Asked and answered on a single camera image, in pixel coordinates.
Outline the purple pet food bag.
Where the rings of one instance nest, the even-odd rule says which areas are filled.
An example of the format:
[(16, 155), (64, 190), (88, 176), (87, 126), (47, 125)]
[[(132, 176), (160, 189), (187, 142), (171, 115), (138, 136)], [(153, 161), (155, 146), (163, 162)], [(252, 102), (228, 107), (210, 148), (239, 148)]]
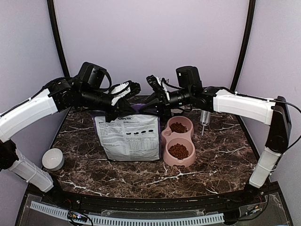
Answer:
[(95, 132), (109, 160), (157, 161), (161, 158), (159, 117), (138, 113), (144, 104), (134, 104), (135, 114), (106, 122), (104, 112), (90, 114)]

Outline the pink double pet bowl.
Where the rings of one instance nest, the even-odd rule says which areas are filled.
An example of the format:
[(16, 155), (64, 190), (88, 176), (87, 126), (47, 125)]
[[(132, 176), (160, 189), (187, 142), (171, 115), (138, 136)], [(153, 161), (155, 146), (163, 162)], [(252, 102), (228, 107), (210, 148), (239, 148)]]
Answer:
[[(173, 132), (170, 128), (170, 125), (174, 123), (182, 124), (187, 128), (188, 131), (185, 133)], [(189, 167), (194, 163), (196, 158), (196, 150), (192, 142), (193, 134), (194, 127), (190, 119), (184, 116), (175, 116), (167, 121), (165, 129), (161, 132), (163, 160), (167, 165)], [(179, 160), (170, 154), (169, 149), (176, 144), (186, 147), (188, 150), (187, 158)]]

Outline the metal food scoop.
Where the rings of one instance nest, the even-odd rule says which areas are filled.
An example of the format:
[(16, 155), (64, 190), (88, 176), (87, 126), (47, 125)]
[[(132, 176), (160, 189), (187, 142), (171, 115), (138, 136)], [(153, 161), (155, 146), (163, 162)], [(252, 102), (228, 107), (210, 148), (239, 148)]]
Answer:
[(202, 125), (201, 136), (204, 135), (205, 127), (210, 123), (211, 113), (209, 111), (201, 111), (200, 124)]

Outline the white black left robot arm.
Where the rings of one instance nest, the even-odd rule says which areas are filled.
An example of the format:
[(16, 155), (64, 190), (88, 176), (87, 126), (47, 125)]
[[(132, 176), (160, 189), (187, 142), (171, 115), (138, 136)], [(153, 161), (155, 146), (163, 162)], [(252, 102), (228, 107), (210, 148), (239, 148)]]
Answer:
[(140, 84), (126, 81), (113, 85), (105, 68), (84, 62), (74, 77), (61, 77), (47, 83), (31, 98), (0, 115), (0, 169), (9, 170), (33, 184), (56, 205), (66, 202), (54, 178), (29, 161), (11, 138), (36, 121), (70, 107), (85, 107), (105, 113), (107, 122), (132, 115), (128, 98), (141, 91)]

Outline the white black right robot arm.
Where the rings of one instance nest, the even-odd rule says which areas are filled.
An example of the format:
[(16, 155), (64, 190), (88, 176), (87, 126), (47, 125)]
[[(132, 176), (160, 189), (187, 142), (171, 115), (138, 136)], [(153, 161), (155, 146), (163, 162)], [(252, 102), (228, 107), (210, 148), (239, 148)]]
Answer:
[(153, 75), (146, 78), (154, 92), (147, 98), (140, 113), (160, 118), (171, 117), (172, 109), (191, 105), (206, 113), (229, 113), (269, 125), (264, 151), (249, 178), (249, 187), (240, 193), (242, 203), (252, 203), (258, 197), (257, 189), (264, 185), (281, 156), (292, 147), (289, 144), (292, 128), (288, 110), (290, 103), (282, 96), (276, 99), (262, 98), (231, 91), (226, 87), (203, 87), (195, 66), (179, 67), (176, 75), (179, 86), (173, 92), (167, 90), (168, 83), (164, 78)]

